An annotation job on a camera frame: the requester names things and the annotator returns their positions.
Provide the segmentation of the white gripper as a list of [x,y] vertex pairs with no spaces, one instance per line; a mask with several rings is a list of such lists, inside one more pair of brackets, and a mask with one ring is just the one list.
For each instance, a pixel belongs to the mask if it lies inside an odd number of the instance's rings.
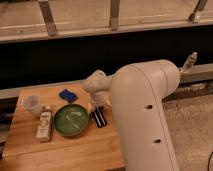
[[109,95],[107,92],[99,92],[91,95],[91,103],[87,104],[87,112],[91,113],[95,107],[101,107],[104,105],[109,105]]

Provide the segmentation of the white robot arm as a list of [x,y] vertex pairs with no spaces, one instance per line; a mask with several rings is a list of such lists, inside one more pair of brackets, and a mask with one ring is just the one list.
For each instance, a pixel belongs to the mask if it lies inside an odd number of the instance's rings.
[[84,80],[93,106],[109,93],[126,171],[180,171],[162,105],[179,83],[169,60],[128,64],[111,76],[97,70]]

